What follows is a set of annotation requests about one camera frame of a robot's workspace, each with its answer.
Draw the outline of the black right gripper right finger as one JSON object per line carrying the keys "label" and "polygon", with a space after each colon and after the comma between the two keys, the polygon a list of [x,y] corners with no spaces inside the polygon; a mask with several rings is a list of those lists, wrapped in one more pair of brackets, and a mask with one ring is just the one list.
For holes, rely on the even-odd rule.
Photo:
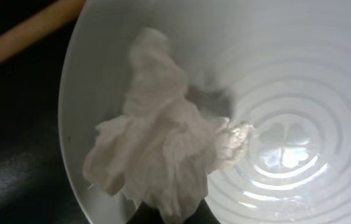
{"label": "black right gripper right finger", "polygon": [[186,219],[184,224],[220,224],[215,218],[207,202],[202,200],[195,213]]}

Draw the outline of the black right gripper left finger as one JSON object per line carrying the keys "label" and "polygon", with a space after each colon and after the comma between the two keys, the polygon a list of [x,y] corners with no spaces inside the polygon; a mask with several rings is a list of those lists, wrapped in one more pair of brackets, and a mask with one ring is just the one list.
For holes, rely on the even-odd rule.
{"label": "black right gripper left finger", "polygon": [[144,202],[136,210],[134,222],[137,224],[163,224],[159,210],[150,207]]}

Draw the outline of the white paper napkin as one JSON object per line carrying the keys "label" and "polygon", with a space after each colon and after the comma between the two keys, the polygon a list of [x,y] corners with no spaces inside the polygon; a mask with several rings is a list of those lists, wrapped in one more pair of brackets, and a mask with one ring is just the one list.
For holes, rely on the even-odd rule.
{"label": "white paper napkin", "polygon": [[129,63],[123,112],[96,126],[83,176],[108,195],[157,209],[165,223],[183,223],[207,196],[208,175],[245,155],[253,127],[201,114],[186,97],[187,76],[162,32],[143,29]]}

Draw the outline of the wooden chopstick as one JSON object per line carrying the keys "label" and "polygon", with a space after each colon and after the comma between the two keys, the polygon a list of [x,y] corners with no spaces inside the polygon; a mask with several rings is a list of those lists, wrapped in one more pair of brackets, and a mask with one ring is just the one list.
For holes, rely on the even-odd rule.
{"label": "wooden chopstick", "polygon": [[85,0],[58,0],[0,35],[0,63],[77,19]]}

